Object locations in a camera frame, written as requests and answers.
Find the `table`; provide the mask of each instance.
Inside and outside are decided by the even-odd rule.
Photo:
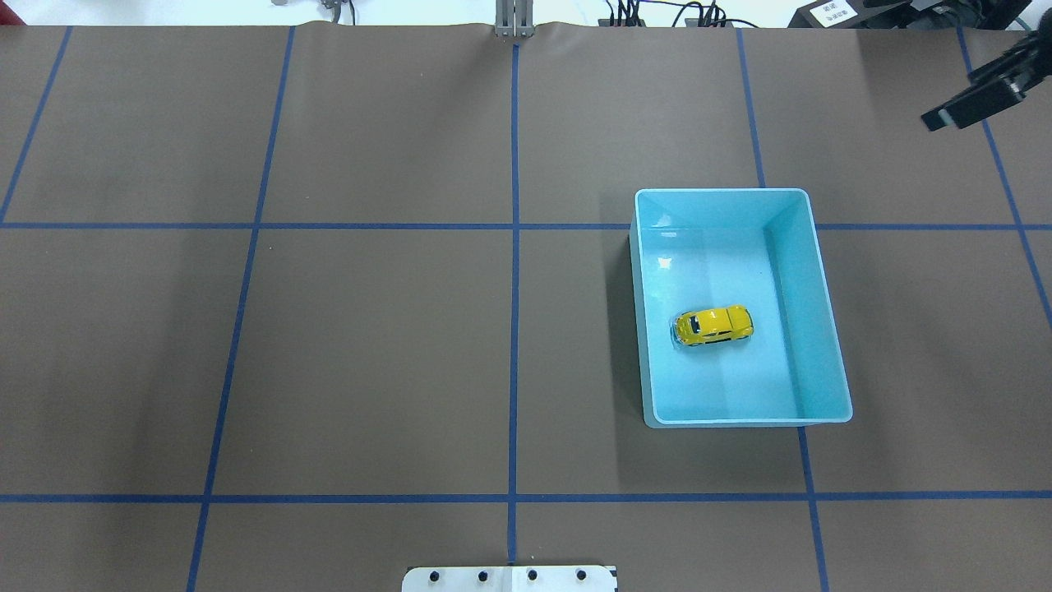
[[[1043,588],[1052,94],[918,119],[1015,39],[0,30],[0,588]],[[649,186],[809,191],[851,423],[644,426]]]

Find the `yellow toy car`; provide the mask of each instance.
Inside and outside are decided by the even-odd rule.
[[[684,346],[745,340],[752,335],[752,318],[742,305],[683,313],[676,318],[672,334]]]

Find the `plastic bin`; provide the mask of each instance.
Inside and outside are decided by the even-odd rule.
[[[643,189],[630,230],[643,412],[651,428],[786,427],[851,419],[807,193]],[[755,333],[676,343],[687,311],[741,304]]]

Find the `black wire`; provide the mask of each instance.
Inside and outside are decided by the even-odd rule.
[[[610,8],[610,26],[643,26],[640,19],[640,0],[618,0],[618,17],[614,19],[613,5],[606,0]]]
[[[716,5],[715,2],[709,5],[705,16],[697,19],[697,26],[709,26],[710,23],[727,18],[727,11]]]
[[[691,6],[697,6],[697,19],[701,20],[705,14],[705,6],[702,6],[701,2],[687,2],[686,4],[680,4],[680,12],[675,14],[675,18],[672,19],[672,26],[680,23],[680,17],[683,16],[683,12]]]
[[[666,6],[683,6],[681,2],[668,2],[666,0],[640,0],[641,2],[646,2],[647,4],[665,4]]]

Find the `blue tape line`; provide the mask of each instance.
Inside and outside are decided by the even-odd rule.
[[[201,504],[203,495],[151,495],[134,493],[8,493],[0,504]]]
[[[251,229],[251,222],[3,222],[0,227],[12,229]]]
[[[745,107],[749,114],[749,134],[752,136],[752,157],[756,161],[756,182],[762,187],[767,186],[767,177],[764,175],[764,157],[760,151],[760,131],[756,129],[756,111],[752,105],[752,85],[749,84],[749,61],[745,56],[745,37],[742,29],[735,28],[737,36],[737,57],[742,65],[742,86],[745,88]]]
[[[519,44],[511,46],[511,222],[519,223]]]
[[[22,142],[22,151],[18,154],[18,160],[15,162],[15,170],[11,173],[11,182],[7,183],[7,192],[4,193],[3,203],[0,204],[0,222],[3,222],[4,217],[7,215],[7,208],[11,207],[11,200],[15,196],[15,187],[18,186],[18,178],[22,176],[22,166],[25,164],[25,157],[29,154],[33,136],[36,135],[40,117],[44,114],[44,107],[47,106],[47,98],[52,94],[52,86],[55,85],[55,78],[59,74],[59,66],[62,65],[62,58],[65,56],[66,46],[69,45],[70,35],[73,35],[73,27],[67,26],[65,33],[62,35],[62,43],[59,44],[59,50],[55,55],[52,72],[47,75],[47,83],[44,84],[44,91],[41,93],[40,102],[37,103],[37,110],[33,114],[33,121],[29,122],[29,130],[26,131],[25,141]]]
[[[706,504],[807,502],[806,493],[521,493],[520,504]]]
[[[201,503],[201,511],[198,514],[197,534],[194,536],[194,550],[190,552],[190,570],[186,577],[186,592],[194,592],[197,588],[198,569],[201,567],[201,552],[204,551],[204,530],[208,525],[208,511],[211,506],[207,498]]]
[[[965,70],[972,73],[972,56],[968,53],[968,43],[965,42],[965,29],[957,27],[957,44],[960,45],[960,55],[965,58]]]
[[[515,495],[519,491],[519,44],[511,46],[511,336],[508,363],[508,565],[518,555]]]
[[[1052,491],[864,491],[816,493],[814,497],[820,502],[890,502],[909,499],[1052,499]]]
[[[522,223],[519,227],[524,230],[627,230],[631,227],[628,223],[607,223],[607,222],[555,222],[555,223]]]
[[[506,504],[503,493],[405,494],[405,495],[213,495],[211,504]]]
[[[513,224],[487,222],[263,222],[264,229],[509,230]]]
[[[965,32],[959,26],[957,27],[957,43],[960,44],[960,55],[965,59],[965,67],[968,73],[972,72],[972,58],[968,53],[968,43],[965,41]],[[1019,242],[1023,243],[1023,252],[1027,257],[1027,266],[1030,267],[1030,274],[1034,279],[1034,285],[1037,287],[1037,299],[1041,303],[1041,309],[1045,310],[1045,321],[1049,325],[1049,329],[1052,329],[1052,304],[1049,303],[1048,292],[1045,290],[1045,282],[1041,281],[1040,270],[1037,268],[1037,261],[1034,259],[1034,252],[1030,248],[1030,240],[1027,238],[1026,226],[1023,224],[1023,217],[1019,215],[1019,207],[1015,203],[1015,195],[1012,192],[1012,185],[1008,182],[1008,172],[1005,171],[1005,162],[1000,158],[1000,150],[997,149],[997,142],[993,138],[993,130],[990,128],[990,123],[984,119],[983,120],[983,131],[986,134],[987,144],[990,145],[990,154],[993,155],[994,166],[997,167],[997,176],[1000,177],[1000,186],[1005,189],[1005,198],[1008,199],[1008,207],[1012,211],[1012,219],[1015,221],[1015,227],[1019,232]]]
[[[807,507],[811,514],[811,537],[814,539],[814,560],[818,568],[818,585],[822,592],[829,592],[829,575],[826,571],[826,549],[822,543],[822,525],[818,522],[818,504],[814,494],[814,477],[811,475],[811,453],[807,446],[807,432],[796,428],[800,442],[800,457],[804,468],[804,485],[807,488]]]
[[[1015,230],[1015,224],[899,224],[899,223],[822,223],[820,230]]]
[[[219,464],[219,450],[223,441],[223,428],[226,424],[226,409],[230,401],[230,387],[234,384],[234,369],[238,359],[238,347],[241,342],[241,326],[245,319],[245,304],[248,301],[248,287],[252,277],[252,264],[256,260],[256,246],[259,243],[260,222],[263,219],[263,205],[266,201],[266,188],[270,176],[270,163],[274,159],[274,146],[278,139],[278,124],[281,121],[281,105],[285,95],[285,83],[288,80],[288,64],[292,57],[292,42],[296,39],[296,27],[288,27],[288,39],[285,42],[285,58],[281,66],[281,79],[278,82],[278,97],[275,100],[274,117],[270,121],[270,137],[267,140],[266,157],[263,162],[263,173],[260,178],[260,191],[256,200],[256,218],[251,238],[248,240],[248,253],[245,257],[245,270],[241,278],[241,293],[238,295],[238,311],[234,320],[234,331],[230,336],[230,352],[226,362],[226,373],[223,377],[223,391],[219,399],[219,412],[216,414],[216,430],[213,433],[211,452],[208,455],[208,471],[204,482],[204,501],[201,503],[201,514],[198,518],[198,530],[194,540],[194,553],[190,557],[189,574],[186,578],[186,592],[194,592],[197,587],[198,569],[201,566],[201,550],[204,548],[204,532],[208,525],[209,497],[216,484],[216,467]]]

